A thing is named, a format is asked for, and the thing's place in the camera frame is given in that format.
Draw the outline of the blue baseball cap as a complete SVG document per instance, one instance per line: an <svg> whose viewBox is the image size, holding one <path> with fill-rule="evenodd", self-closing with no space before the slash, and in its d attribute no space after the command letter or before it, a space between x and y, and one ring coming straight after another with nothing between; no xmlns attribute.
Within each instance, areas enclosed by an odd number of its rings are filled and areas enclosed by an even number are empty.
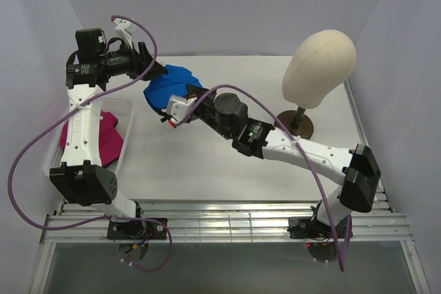
<svg viewBox="0 0 441 294"><path fill-rule="evenodd" d="M201 82L185 67L166 65L167 74L152 81L143 90L147 104L159 115L164 115L171 95L184 97L187 85L202 87Z"/></svg>

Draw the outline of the pink baseball cap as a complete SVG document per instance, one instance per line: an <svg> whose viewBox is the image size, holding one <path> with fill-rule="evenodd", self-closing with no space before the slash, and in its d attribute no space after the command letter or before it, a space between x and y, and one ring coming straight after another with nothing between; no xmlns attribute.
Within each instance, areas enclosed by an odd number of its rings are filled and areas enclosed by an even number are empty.
<svg viewBox="0 0 441 294"><path fill-rule="evenodd" d="M85 161L91 165L107 167L119 159L123 148L123 137L116 129L119 120L111 112L100 113L99 132L88 131L88 135L83 137L78 131L74 138L69 135L69 122L66 122L61 131L60 146L63 154L60 163L65 163L68 167L83 165Z"/></svg>

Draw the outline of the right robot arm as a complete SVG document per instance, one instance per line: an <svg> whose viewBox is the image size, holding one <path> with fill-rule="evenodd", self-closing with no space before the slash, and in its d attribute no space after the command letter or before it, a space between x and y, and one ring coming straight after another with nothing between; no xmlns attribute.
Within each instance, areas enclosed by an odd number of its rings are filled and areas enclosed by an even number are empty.
<svg viewBox="0 0 441 294"><path fill-rule="evenodd" d="M329 237L352 212L371 212L381 171L368 146L344 149L296 138L271 123L249 117L247 105L236 94L207 96L206 92L203 87L187 85L186 98L197 106L192 118L230 140L237 152L295 165L337 184L332 194L313 207L310 219L299 219L290 226L295 238Z"/></svg>

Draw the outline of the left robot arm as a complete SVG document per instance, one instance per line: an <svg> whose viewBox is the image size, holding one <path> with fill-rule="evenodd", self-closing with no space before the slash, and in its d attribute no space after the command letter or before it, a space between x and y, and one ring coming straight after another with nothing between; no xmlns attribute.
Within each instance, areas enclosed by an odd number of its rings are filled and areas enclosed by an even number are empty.
<svg viewBox="0 0 441 294"><path fill-rule="evenodd" d="M99 155L99 127L103 101L98 97L113 76L150 81L166 73L143 42L133 44L131 28L117 28L107 40L100 28L75 33L77 51L66 62L69 109L67 136L61 164L50 170L50 181L71 204L94 209L111 217L112 228L129 238L146 230L139 204L118 190L114 172L103 167Z"/></svg>

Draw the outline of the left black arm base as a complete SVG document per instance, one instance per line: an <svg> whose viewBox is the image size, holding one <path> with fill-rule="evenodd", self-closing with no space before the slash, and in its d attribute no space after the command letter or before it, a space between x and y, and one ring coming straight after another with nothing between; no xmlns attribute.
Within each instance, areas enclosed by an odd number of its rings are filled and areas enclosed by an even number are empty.
<svg viewBox="0 0 441 294"><path fill-rule="evenodd" d="M156 222L130 220L126 222L109 221L106 238L108 240L164 240L167 218L155 218Z"/></svg>

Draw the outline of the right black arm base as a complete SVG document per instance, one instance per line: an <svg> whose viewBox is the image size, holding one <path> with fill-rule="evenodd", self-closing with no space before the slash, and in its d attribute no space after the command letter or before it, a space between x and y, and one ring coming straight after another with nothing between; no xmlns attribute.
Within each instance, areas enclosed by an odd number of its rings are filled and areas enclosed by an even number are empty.
<svg viewBox="0 0 441 294"><path fill-rule="evenodd" d="M336 225L337 238L344 238L346 236L347 229L349 229L350 216L347 216L344 220L341 220ZM289 226L287 231L291 239L309 239L309 240L329 240L332 238L331 227L323 224L316 219L309 218L295 218L288 219Z"/></svg>

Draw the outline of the white plastic basket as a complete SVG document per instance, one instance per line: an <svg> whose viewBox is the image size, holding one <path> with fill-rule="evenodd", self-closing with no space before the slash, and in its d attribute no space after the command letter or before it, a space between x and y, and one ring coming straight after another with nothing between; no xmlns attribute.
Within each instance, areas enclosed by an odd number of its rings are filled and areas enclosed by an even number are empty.
<svg viewBox="0 0 441 294"><path fill-rule="evenodd" d="M123 163L125 149L127 147L127 140L130 136L130 130L134 118L132 101L125 98L102 98L101 100L103 101L101 111L111 112L114 116L118 118L119 122L116 125L116 129L124 140L119 159L105 167L106 169L114 172L115 176L119 176L121 165ZM61 166L60 161L63 154L63 149L61 148L59 142L64 124L55 129L56 136L50 148L50 153L48 154L43 166L43 173L47 177L50 175L51 168Z"/></svg>

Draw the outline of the dark brown mannequin stand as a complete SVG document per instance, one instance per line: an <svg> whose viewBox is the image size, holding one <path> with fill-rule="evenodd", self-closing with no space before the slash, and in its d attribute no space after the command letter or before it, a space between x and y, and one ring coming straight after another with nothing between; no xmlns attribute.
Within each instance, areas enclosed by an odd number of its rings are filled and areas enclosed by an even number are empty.
<svg viewBox="0 0 441 294"><path fill-rule="evenodd" d="M277 119L289 130L293 136L310 139L314 133L314 125L306 115L306 109L297 107L296 110L287 110L277 115Z"/></svg>

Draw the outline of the cream mannequin head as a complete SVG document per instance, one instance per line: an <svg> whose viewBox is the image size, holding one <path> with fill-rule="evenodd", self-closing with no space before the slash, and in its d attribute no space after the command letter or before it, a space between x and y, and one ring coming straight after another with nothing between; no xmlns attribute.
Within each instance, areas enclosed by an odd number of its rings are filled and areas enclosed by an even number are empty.
<svg viewBox="0 0 441 294"><path fill-rule="evenodd" d="M283 98L304 109L317 108L355 69L353 41L338 30L323 30L297 48L282 82Z"/></svg>

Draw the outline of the aluminium rail frame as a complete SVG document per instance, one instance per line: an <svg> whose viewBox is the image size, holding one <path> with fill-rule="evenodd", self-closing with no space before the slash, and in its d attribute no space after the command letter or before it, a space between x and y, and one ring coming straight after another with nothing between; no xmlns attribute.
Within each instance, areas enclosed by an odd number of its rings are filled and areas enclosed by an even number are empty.
<svg viewBox="0 0 441 294"><path fill-rule="evenodd" d="M150 242L165 242L167 232L174 244L183 243L272 243L295 242L289 228L299 218L311 215L311 201L239 202L239 201L146 201L142 208L148 216L163 219L154 227ZM61 243L117 243L124 246L133 239L120 226L97 218L91 208L65 201L53 216L50 226L60 231L46 231L30 285L30 293L43 293L55 249ZM405 214L395 212L384 188L380 187L370 213L354 213L353 241L398 242L417 293L429 293Z"/></svg>

